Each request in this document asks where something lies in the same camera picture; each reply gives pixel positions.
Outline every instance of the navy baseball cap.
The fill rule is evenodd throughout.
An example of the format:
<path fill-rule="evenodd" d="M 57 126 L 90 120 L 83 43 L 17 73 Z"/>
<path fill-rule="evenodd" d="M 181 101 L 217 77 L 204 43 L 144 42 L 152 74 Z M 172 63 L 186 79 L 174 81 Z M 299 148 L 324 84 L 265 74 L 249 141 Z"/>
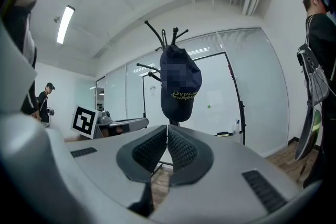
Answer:
<path fill-rule="evenodd" d="M 190 118 L 202 74 L 185 49 L 169 45 L 161 55 L 161 108 L 172 121 Z"/>

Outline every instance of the black jacket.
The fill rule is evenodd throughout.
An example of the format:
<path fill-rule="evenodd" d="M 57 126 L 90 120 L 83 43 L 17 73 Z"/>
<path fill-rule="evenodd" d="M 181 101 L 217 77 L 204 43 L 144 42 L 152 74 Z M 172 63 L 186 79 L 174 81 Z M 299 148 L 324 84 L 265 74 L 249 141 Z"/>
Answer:
<path fill-rule="evenodd" d="M 40 93 L 40 95 L 37 98 L 37 103 L 38 103 L 38 107 L 39 107 L 39 110 L 40 110 L 41 121 L 49 122 L 49 115 L 48 115 L 48 111 L 47 111 L 48 97 L 47 97 L 45 91 Z"/>
<path fill-rule="evenodd" d="M 330 80 L 336 61 L 336 26 L 326 14 L 311 15 L 309 25 L 309 47 L 315 54 L 325 75 Z M 336 72 L 329 86 L 336 93 Z M 336 97 L 332 92 L 323 101 L 322 110 L 326 113 L 336 114 Z"/>
<path fill-rule="evenodd" d="M 27 30 L 27 18 L 30 16 L 30 12 L 35 6 L 35 2 L 31 3 L 27 7 L 13 6 L 8 13 L 3 17 L 3 22 L 7 31 L 14 41 L 15 45 L 21 51 L 24 52 L 25 37 Z M 37 50 L 34 48 L 34 61 L 32 67 L 35 68 Z M 35 97 L 35 82 L 31 85 L 28 94 L 21 107 L 21 111 L 25 114 L 32 114 L 38 110 L 38 105 Z"/>

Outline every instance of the whiteboard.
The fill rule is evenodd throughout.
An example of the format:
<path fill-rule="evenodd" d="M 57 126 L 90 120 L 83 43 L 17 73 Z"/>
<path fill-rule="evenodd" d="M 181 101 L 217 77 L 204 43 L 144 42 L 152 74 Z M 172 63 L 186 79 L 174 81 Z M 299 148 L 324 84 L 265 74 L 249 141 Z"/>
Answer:
<path fill-rule="evenodd" d="M 238 96 L 224 54 L 195 61 L 202 72 L 202 86 L 197 93 L 189 120 L 180 126 L 215 135 L 233 130 L 240 119 Z M 143 77 L 143 90 L 148 126 L 169 124 L 161 109 L 161 83 L 149 76 Z M 223 137 L 240 143 L 240 135 Z"/>

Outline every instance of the wooden floor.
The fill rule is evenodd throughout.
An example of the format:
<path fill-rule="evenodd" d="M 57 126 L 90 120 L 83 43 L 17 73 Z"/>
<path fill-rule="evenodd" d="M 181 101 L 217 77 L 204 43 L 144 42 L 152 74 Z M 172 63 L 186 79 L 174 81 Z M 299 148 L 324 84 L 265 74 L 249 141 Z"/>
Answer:
<path fill-rule="evenodd" d="M 278 151 L 272 156 L 267 157 L 274 165 L 278 166 L 281 170 L 283 170 L 294 182 L 298 184 L 299 187 L 302 187 L 303 181 L 307 178 L 313 163 L 317 158 L 317 151 L 313 150 L 308 155 L 307 167 L 305 172 L 300 177 L 300 180 L 297 182 L 297 179 L 300 175 L 301 169 L 306 161 L 306 158 L 295 161 L 295 150 L 298 143 L 293 142 L 288 147 Z M 173 174 L 172 169 L 163 168 L 160 169 L 153 177 L 152 177 L 152 195 L 154 208 L 156 209 L 160 203 L 164 200 L 165 196 L 168 193 L 168 183 L 169 177 Z"/>

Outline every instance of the shoulder strap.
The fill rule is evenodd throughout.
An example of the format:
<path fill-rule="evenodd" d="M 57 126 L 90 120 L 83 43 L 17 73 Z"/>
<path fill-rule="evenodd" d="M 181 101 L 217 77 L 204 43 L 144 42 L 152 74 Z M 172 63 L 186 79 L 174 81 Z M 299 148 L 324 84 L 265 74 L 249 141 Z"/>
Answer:
<path fill-rule="evenodd" d="M 331 77 L 330 80 L 332 81 L 335 75 L 335 68 L 336 68 L 336 59 L 335 59 L 335 63 L 334 63 L 334 68 L 332 69 L 332 73 L 331 73 Z"/>
<path fill-rule="evenodd" d="M 309 19 L 308 19 L 308 22 L 307 22 L 307 25 L 306 25 L 306 40 L 307 40 L 307 45 L 309 47 L 309 28 L 310 28 L 310 22 L 311 20 L 313 19 L 314 15 L 312 15 Z"/>
<path fill-rule="evenodd" d="M 43 102 L 42 102 L 42 105 L 41 105 L 41 107 L 40 107 L 40 112 L 41 112 L 41 110 L 42 110 L 42 107 L 43 107 L 44 103 L 46 102 L 46 99 L 47 99 L 47 96 L 45 95 L 45 96 L 44 96 L 44 99 L 43 99 Z"/>

